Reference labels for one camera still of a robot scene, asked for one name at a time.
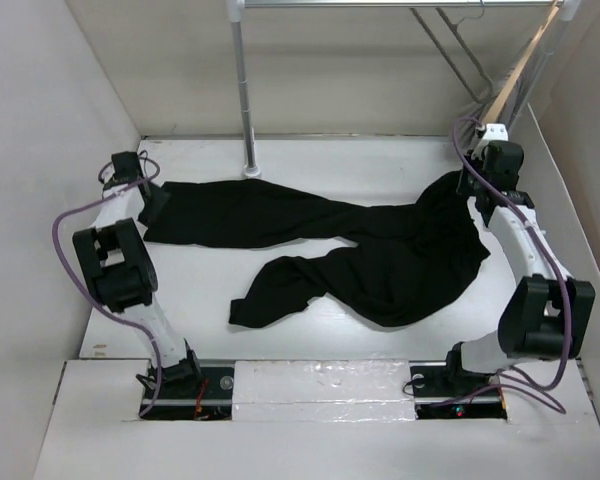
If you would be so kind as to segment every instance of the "metal frame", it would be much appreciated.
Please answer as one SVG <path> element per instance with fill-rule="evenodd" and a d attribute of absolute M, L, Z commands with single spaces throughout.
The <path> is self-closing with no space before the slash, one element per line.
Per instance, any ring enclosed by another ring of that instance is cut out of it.
<path fill-rule="evenodd" d="M 245 66 L 244 45 L 242 41 L 242 15 L 246 8 L 334 8 L 334 7 L 514 7 L 539 6 L 557 4 L 573 4 L 579 0 L 226 0 L 227 13 L 231 22 L 233 49 L 236 57 L 238 73 L 238 91 L 242 116 L 242 132 L 244 138 L 245 166 L 244 176 L 259 178 L 262 174 L 256 161 L 255 133 L 251 122 L 249 105 L 249 88 Z M 530 92 L 525 95 L 528 100 Z"/>

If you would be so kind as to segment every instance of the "black fabric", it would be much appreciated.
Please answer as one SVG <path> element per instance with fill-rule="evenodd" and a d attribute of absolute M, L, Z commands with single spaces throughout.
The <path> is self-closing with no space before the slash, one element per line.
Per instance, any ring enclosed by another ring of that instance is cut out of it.
<path fill-rule="evenodd" d="M 456 300 L 488 250 L 455 192 L 459 172 L 415 204 L 361 207 L 261 180 L 167 182 L 171 198 L 149 242 L 262 248 L 299 238 L 344 237 L 357 247 L 321 258 L 281 257 L 231 302 L 229 323 L 259 328 L 330 293 L 384 327 L 416 322 Z"/>

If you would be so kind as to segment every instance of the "horizontal metal bar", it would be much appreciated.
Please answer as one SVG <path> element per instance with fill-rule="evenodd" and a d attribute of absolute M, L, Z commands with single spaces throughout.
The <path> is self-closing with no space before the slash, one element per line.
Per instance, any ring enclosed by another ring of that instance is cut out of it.
<path fill-rule="evenodd" d="M 551 0 L 484 0 L 486 7 L 551 5 Z M 245 8 L 481 7 L 480 0 L 245 0 Z"/>

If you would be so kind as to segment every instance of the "table surface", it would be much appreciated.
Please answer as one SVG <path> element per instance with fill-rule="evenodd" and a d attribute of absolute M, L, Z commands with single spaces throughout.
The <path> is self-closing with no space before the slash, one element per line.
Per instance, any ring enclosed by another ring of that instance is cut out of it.
<path fill-rule="evenodd" d="M 414 202 L 440 175 L 459 168 L 439 138 L 346 138 L 259 141 L 263 179 L 360 205 Z M 162 181 L 239 179 L 237 140 L 144 140 L 140 149 L 160 163 Z M 147 244 L 160 287 L 157 298 L 176 331 L 205 359 L 444 359 L 460 340 L 493 331 L 514 290 L 496 239 L 478 278 L 453 304 L 413 325 L 382 328 L 329 296 L 266 328 L 228 324 L 229 304 L 246 294 L 269 260 L 322 256 L 341 239 L 304 240 L 260 250 Z M 80 358 L 147 358 L 136 332 L 93 312 Z"/>
<path fill-rule="evenodd" d="M 145 140 L 141 148 L 162 165 L 162 181 L 240 178 L 239 141 Z M 266 180 L 362 205 L 411 203 L 459 167 L 435 138 L 259 141 L 258 155 Z M 573 362 L 555 392 L 565 416 L 505 392 L 507 421 L 416 421 L 411 400 L 397 392 L 407 366 L 383 359 L 442 359 L 454 343 L 495 329 L 514 284 L 495 238 L 481 237 L 492 255 L 462 297 L 398 329 L 330 298 L 265 329 L 227 324 L 230 300 L 266 261 L 323 255 L 340 240 L 257 251 L 149 245 L 158 297 L 201 358 L 374 361 L 324 378 L 312 375 L 344 364 L 240 362 L 233 421 L 145 422 L 134 377 L 148 354 L 134 332 L 93 313 L 82 359 L 68 362 L 35 479 L 600 479 L 600 428 Z M 555 371 L 524 368 L 539 381 Z M 328 385 L 346 385 L 347 398 Z"/>

